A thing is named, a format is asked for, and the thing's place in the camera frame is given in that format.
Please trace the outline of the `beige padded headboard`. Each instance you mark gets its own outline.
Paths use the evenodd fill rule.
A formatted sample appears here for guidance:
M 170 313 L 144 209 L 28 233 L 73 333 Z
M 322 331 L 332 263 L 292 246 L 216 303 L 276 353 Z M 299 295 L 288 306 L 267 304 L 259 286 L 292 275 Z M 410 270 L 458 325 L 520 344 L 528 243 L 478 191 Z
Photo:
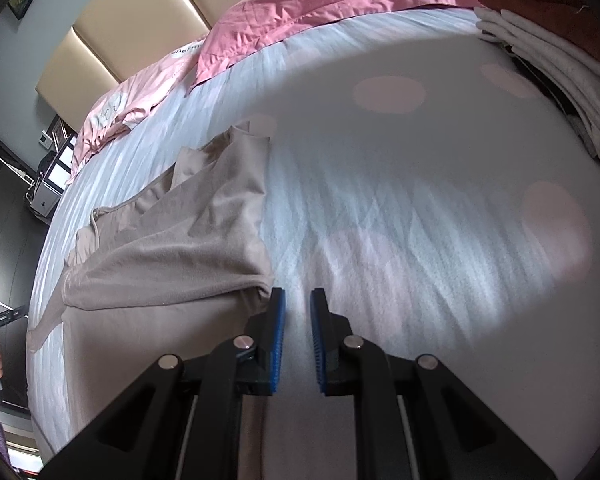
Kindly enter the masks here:
M 208 32 L 240 0 L 91 0 L 36 84 L 73 130 L 105 92 Z

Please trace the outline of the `white bedside shelf unit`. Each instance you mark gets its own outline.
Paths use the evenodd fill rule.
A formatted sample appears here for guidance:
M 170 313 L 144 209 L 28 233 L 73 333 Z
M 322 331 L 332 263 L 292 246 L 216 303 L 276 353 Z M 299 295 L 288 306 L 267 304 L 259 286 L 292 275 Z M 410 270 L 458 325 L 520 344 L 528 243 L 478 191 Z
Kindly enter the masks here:
M 35 218 L 50 224 L 69 182 L 76 132 L 56 115 L 43 131 L 42 140 L 48 146 L 47 154 L 38 163 L 36 179 L 24 200 Z

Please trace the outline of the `beige long-sleeve shirt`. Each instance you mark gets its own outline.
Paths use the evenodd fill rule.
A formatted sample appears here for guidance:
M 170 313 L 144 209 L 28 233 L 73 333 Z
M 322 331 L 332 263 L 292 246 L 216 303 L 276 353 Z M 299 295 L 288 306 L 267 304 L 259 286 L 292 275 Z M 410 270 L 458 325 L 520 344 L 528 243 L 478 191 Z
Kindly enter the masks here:
M 160 356 L 201 356 L 264 308 L 270 147 L 230 127 L 76 232 L 27 336 L 32 418 L 51 453 Z

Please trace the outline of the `pink pillow left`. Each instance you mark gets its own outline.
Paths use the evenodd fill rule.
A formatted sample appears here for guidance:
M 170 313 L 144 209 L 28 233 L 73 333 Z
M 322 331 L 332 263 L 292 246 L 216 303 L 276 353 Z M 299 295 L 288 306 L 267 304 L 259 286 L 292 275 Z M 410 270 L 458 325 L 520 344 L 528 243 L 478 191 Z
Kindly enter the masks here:
M 69 184 L 107 144 L 131 132 L 185 79 L 196 67 L 206 37 L 173 50 L 96 101 L 76 138 Z

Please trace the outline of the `white folded garment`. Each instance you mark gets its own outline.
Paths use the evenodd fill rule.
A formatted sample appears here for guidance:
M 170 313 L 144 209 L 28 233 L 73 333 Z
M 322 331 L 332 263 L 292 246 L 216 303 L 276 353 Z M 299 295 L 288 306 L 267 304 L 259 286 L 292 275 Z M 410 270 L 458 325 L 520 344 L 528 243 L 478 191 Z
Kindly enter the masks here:
M 477 8 L 475 14 L 484 40 L 508 47 L 566 96 L 579 117 L 577 134 L 600 160 L 600 62 L 512 11 Z

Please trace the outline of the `white polka-dot duvet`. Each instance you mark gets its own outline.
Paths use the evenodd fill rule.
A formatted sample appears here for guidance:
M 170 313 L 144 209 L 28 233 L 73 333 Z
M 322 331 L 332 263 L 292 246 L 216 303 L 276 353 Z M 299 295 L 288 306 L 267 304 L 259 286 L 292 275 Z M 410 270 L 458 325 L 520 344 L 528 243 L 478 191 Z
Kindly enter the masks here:
M 352 403 L 316 383 L 321 287 L 357 333 L 434 354 L 558 478 L 577 477 L 600 446 L 600 164 L 469 10 L 350 18 L 180 84 L 67 188 L 31 320 L 94 209 L 241 124 L 271 140 L 261 235 L 287 294 L 256 476 L 355 475 Z

